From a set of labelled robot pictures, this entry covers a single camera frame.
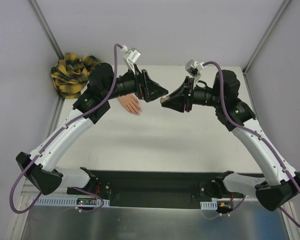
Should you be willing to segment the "clear nail polish bottle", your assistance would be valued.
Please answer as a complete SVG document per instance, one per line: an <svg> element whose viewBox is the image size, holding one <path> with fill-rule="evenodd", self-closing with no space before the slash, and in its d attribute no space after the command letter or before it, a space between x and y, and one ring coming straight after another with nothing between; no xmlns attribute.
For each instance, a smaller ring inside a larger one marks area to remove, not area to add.
<svg viewBox="0 0 300 240"><path fill-rule="evenodd" d="M170 99L169 95L164 95L160 98L160 103L163 104L164 102L168 101Z"/></svg>

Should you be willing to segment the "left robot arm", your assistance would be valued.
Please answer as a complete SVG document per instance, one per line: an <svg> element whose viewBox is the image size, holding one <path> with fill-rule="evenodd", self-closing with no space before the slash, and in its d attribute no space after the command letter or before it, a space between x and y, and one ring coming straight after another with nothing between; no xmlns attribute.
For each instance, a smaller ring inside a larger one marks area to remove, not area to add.
<svg viewBox="0 0 300 240"><path fill-rule="evenodd" d="M88 76L86 90L72 105L63 123L29 154L17 155L20 169L42 195L58 188L75 187L86 195L95 191L97 178L88 169L60 168L57 164L70 146L110 109L109 100L129 94L148 103L167 95L168 90L136 65L119 77L110 64L96 65Z"/></svg>

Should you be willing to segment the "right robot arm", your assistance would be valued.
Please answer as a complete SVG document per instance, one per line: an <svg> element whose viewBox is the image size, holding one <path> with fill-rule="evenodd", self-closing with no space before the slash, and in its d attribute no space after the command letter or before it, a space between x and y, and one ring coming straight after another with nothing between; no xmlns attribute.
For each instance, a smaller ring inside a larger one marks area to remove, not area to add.
<svg viewBox="0 0 300 240"><path fill-rule="evenodd" d="M263 130L254 112L238 97L241 84L236 74L225 69L222 74L226 109L221 104L219 74L215 76L213 87L196 86L194 78L187 76L178 89L160 99L160 104L180 113L190 112L193 105L213 107L217 119L241 141L263 176L251 177L228 170L204 187L206 194L218 199L231 193L252 196L273 212L298 194L300 171L273 153L275 148L262 136Z"/></svg>

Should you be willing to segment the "mannequin hand with painted nails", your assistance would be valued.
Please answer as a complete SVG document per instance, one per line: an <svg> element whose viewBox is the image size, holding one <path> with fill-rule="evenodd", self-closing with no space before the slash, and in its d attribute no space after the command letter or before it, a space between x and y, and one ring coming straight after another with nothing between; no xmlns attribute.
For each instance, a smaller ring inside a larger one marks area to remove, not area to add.
<svg viewBox="0 0 300 240"><path fill-rule="evenodd" d="M121 104L121 106L125 110L127 110L130 114L139 116L140 113L142 112L142 109L139 104L139 100L133 94L119 96L118 101Z"/></svg>

